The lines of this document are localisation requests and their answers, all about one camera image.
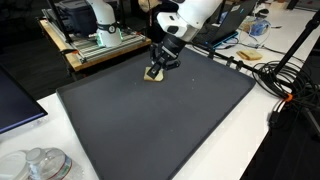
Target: laptop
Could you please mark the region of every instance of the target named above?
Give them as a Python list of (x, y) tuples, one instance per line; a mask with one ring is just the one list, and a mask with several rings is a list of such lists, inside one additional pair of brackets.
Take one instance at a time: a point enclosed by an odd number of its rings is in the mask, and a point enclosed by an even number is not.
[(0, 134), (47, 115), (1, 65), (0, 114)]
[(202, 49), (215, 49), (222, 42), (228, 41), (238, 35), (236, 31), (242, 21), (255, 7), (257, 0), (248, 0), (234, 5), (226, 14), (220, 27), (205, 24), (196, 37), (193, 44)]

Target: black mat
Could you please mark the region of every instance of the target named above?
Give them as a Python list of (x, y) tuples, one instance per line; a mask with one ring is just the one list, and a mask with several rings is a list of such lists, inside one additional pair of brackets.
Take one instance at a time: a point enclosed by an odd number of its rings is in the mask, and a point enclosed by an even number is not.
[(101, 179), (172, 178), (255, 82), (184, 49), (163, 82), (149, 54), (57, 90)]

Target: white table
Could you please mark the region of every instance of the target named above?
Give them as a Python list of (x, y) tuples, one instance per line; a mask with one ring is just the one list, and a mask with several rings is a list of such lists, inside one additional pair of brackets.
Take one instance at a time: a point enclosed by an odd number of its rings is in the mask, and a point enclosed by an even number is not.
[[(283, 27), (272, 30), (270, 37), (265, 42), (266, 46), (279, 51), (287, 51), (313, 14), (302, 10), (270, 9), (269, 21), (273, 26), (281, 25)], [(295, 55), (306, 59), (319, 34), (320, 28), (309, 36)], [(247, 34), (242, 33), (242, 36), (241, 39), (245, 38)], [(264, 38), (265, 35), (258, 37), (258, 40), (262, 41)], [(250, 42), (254, 41), (249, 37), (243, 41), (245, 44)], [(233, 55), (239, 59), (235, 52), (241, 49), (245, 49), (245, 47), (238, 45), (220, 51), (220, 53), (228, 56)], [(261, 61), (245, 63), (254, 65), (258, 62), (268, 62), (282, 57), (282, 55), (266, 50), (262, 50), (261, 53), (264, 55)], [(279, 99), (269, 95), (256, 85), (208, 137), (174, 179), (239, 179), (268, 132), (268, 114), (278, 101)], [(39, 121), (0, 135), (0, 157), (17, 150), (57, 147), (83, 167), (84, 180), (98, 179), (57, 95), (53, 94), (41, 99), (39, 103), (49, 115)]]

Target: white robotic arm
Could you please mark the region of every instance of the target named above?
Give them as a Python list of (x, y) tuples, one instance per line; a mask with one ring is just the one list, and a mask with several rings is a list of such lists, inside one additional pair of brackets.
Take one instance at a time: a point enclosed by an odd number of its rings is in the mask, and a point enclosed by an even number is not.
[(113, 47), (121, 44), (120, 30), (114, 17), (112, 7), (103, 0), (87, 0), (97, 18), (98, 45)]
[(147, 73), (151, 78), (155, 78), (160, 69), (170, 70), (180, 66), (177, 60), (180, 51), (200, 31), (222, 0), (170, 1), (178, 4), (179, 9), (176, 13), (160, 12), (157, 16), (161, 28), (167, 34), (158, 48), (151, 46), (153, 66)]

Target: table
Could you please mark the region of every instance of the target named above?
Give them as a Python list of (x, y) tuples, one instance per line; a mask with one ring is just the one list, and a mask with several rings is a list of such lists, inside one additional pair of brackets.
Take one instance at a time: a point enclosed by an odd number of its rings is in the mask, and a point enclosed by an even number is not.
[[(275, 26), (282, 25), (283, 28), (272, 30), (265, 44), (279, 51), (288, 50), (312, 16), (312, 12), (302, 10), (270, 9), (268, 17), (270, 22)], [(318, 28), (295, 55), (306, 59), (319, 34), (320, 29)], [(250, 43), (250, 41), (251, 39), (246, 38), (243, 43)], [(243, 48), (238, 45), (235, 48), (221, 51), (221, 53), (234, 55), (239, 59), (235, 52)], [(259, 62), (268, 62), (270, 59), (282, 57), (265, 50), (262, 50), (261, 53), (264, 57)], [(258, 62), (245, 63), (254, 65)], [(174, 179), (239, 179), (268, 132), (268, 115), (278, 101), (279, 99), (256, 85), (208, 137)], [(43, 98), (39, 100), (39, 103), (48, 111), (49, 116), (0, 135), (0, 157), (21, 149), (57, 147), (84, 168), (84, 179), (98, 179), (57, 95), (53, 94)]]
[[(39, 24), (40, 24), (41, 28), (43, 29), (43, 31), (45, 31), (45, 33), (48, 34), (49, 37), (52, 39), (52, 41), (56, 44), (59, 51), (62, 51), (65, 49), (70, 49), (68, 44), (66, 42), (64, 42), (64, 40), (54, 31), (54, 29), (52, 28), (52, 26), (49, 25), (49, 22), (47, 20), (40, 20)], [(94, 66), (96, 64), (99, 64), (104, 61), (110, 60), (112, 58), (118, 57), (120, 55), (126, 54), (128, 52), (131, 52), (131, 51), (137, 50), (139, 48), (148, 46), (150, 44), (151, 44), (151, 40), (149, 38), (146, 38), (145, 41), (141, 41), (138, 44), (134, 44), (134, 45), (129, 46), (127, 48), (112, 52), (111, 54), (108, 54), (105, 56), (102, 56), (102, 57), (98, 58), (97, 60), (88, 61), (85, 63), (81, 63), (79, 58), (72, 53), (66, 54), (65, 59), (66, 59), (67, 63), (71, 66), (71, 68), (75, 72), (78, 72), (80, 70), (89, 68), (89, 67)]]

